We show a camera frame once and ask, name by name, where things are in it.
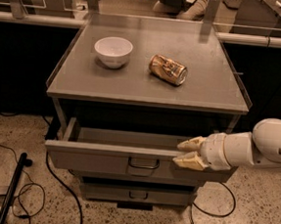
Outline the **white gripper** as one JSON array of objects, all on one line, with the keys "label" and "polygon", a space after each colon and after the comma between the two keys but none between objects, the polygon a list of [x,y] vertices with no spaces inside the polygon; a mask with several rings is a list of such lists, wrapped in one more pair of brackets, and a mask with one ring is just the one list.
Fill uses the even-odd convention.
[{"label": "white gripper", "polygon": [[197,171],[202,171],[206,168],[216,171],[229,170],[231,166],[227,162],[224,153],[225,138],[225,133],[214,133],[207,138],[199,136],[183,141],[178,144],[177,149],[190,153],[174,157],[172,160],[180,167]]}]

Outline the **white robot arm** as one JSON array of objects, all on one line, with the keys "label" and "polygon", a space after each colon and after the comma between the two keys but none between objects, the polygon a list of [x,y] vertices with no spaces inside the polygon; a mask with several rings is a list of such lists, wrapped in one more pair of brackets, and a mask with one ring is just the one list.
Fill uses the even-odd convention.
[{"label": "white robot arm", "polygon": [[239,166],[281,170],[281,119],[263,119],[252,132],[191,138],[177,149],[184,154],[172,160],[183,168],[222,171]]}]

